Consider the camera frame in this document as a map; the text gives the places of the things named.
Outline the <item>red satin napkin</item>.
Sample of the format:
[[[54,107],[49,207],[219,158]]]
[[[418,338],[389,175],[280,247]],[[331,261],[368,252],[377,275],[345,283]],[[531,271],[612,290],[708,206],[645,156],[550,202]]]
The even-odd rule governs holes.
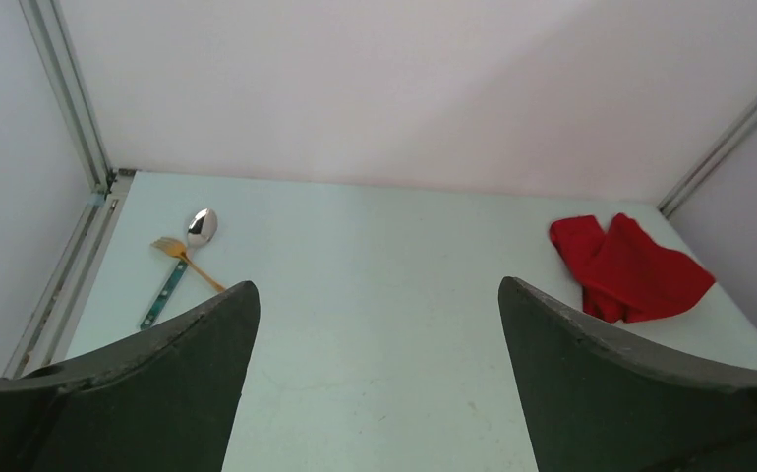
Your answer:
[[[593,215],[559,219],[549,238],[582,287],[583,312],[610,324],[680,315],[716,283],[692,258],[657,244],[624,213],[608,228]]]

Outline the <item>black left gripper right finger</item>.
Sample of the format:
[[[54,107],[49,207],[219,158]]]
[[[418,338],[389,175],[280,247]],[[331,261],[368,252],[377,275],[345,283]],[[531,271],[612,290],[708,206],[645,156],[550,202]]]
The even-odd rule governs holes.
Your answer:
[[[498,305],[542,471],[757,471],[757,370],[690,355],[517,277]]]

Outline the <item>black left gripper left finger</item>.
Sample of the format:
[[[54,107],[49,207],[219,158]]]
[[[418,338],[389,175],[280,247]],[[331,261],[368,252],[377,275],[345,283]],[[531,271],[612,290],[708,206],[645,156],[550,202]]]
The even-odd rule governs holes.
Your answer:
[[[261,319],[245,281],[87,354],[0,378],[0,471],[218,471]]]

